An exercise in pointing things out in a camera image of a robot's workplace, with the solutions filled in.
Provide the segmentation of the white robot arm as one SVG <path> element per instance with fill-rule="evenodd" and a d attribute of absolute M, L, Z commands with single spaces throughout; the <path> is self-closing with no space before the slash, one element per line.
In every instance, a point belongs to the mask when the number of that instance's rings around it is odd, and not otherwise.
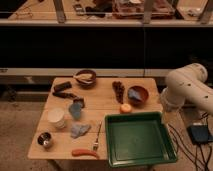
<path fill-rule="evenodd" d="M 170 71 L 165 77 L 166 87 L 160 94 L 163 109 L 166 112 L 178 110 L 188 100 L 213 115 L 213 89 L 205 84 L 207 78 L 207 69 L 199 63 Z"/>

